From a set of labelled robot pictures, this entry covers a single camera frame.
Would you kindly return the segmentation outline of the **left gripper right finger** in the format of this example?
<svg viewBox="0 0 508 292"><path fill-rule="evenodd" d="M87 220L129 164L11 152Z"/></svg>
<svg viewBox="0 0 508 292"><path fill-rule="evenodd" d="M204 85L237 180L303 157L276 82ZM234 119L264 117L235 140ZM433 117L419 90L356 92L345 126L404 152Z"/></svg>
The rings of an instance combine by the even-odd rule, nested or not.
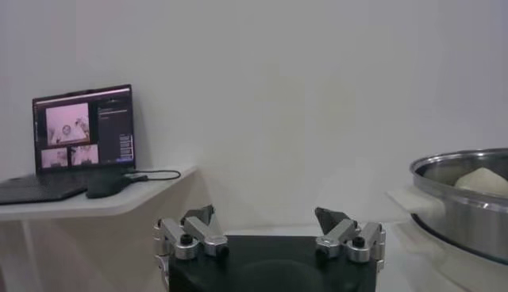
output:
<svg viewBox="0 0 508 292"><path fill-rule="evenodd" d="M368 222L363 226L348 215L331 209L314 209L323 234L315 239L316 256L328 261L345 254L353 263L385 261L386 230L380 223Z"/></svg>

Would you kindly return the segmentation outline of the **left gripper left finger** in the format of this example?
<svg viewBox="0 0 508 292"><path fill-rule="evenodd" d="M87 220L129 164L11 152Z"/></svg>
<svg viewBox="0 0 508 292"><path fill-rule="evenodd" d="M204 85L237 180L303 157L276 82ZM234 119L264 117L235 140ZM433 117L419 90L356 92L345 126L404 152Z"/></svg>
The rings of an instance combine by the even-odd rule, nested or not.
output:
<svg viewBox="0 0 508 292"><path fill-rule="evenodd" d="M159 219L154 225L155 256L174 256L178 260L193 260L200 252L223 259L229 255L229 240L216 226L212 205L191 209L176 221Z"/></svg>

